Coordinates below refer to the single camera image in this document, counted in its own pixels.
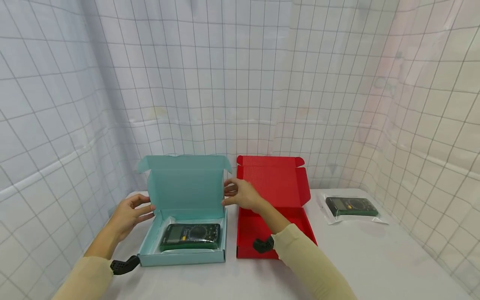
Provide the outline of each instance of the grid backdrop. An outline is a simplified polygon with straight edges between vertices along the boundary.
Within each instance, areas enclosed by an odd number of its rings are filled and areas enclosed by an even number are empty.
[[[478,0],[0,0],[0,298],[49,299],[145,155],[301,156],[480,299]]]

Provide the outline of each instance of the table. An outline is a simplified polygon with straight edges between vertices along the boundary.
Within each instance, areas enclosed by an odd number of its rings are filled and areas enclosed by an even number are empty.
[[[390,225],[327,225],[315,200],[319,190],[311,193],[312,199],[304,208],[318,245],[359,300],[471,300],[381,208],[380,213]],[[345,196],[365,196],[358,189],[349,189],[347,193],[353,194]],[[312,299],[281,261],[236,259],[237,215],[237,207],[229,206],[224,264],[138,266],[130,273],[115,276],[104,299]],[[113,259],[126,260],[137,254],[150,224],[151,221],[139,224],[117,247]]]

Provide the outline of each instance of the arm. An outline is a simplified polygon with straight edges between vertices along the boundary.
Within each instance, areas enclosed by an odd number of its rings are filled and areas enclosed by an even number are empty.
[[[259,214],[275,241],[278,257],[317,300],[355,300],[350,286],[326,255],[295,224],[291,224],[246,181],[225,182],[223,205],[238,204]]]
[[[52,300],[96,300],[105,293],[113,278],[110,269],[112,254],[135,225],[153,218],[153,205],[135,209],[149,202],[150,198],[141,194],[120,202],[110,221],[75,264]]]

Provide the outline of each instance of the sleeve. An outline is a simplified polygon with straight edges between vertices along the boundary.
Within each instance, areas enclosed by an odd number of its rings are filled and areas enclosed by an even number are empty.
[[[113,278],[110,263],[101,257],[81,258],[52,300],[99,299]]]
[[[352,289],[328,257],[295,224],[273,235],[278,257],[317,300],[356,300]]]

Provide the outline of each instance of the multimeter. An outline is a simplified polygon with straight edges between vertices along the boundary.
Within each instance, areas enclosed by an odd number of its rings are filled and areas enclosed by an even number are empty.
[[[218,249],[220,224],[170,224],[160,242],[160,251]]]
[[[377,216],[375,206],[365,198],[327,197],[325,200],[334,216]]]

